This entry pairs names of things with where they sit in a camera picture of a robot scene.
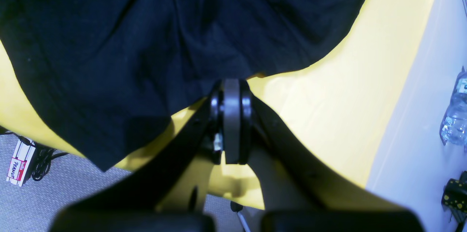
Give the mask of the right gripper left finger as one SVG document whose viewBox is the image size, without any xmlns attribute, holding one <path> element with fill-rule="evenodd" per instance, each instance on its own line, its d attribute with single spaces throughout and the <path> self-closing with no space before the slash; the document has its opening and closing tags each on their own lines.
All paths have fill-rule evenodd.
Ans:
<svg viewBox="0 0 467 232">
<path fill-rule="evenodd" d="M 214 232 L 203 214 L 207 186 L 221 162 L 221 83 L 180 132 L 124 180 L 58 214 L 51 232 Z"/>
</svg>

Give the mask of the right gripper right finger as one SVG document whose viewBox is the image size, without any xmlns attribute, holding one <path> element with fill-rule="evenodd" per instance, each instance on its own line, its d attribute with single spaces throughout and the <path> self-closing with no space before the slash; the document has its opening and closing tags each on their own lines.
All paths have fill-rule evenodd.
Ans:
<svg viewBox="0 0 467 232">
<path fill-rule="evenodd" d="M 353 184 L 317 159 L 246 81 L 223 81 L 227 164 L 257 176 L 263 232 L 422 232 L 409 210 Z"/>
</svg>

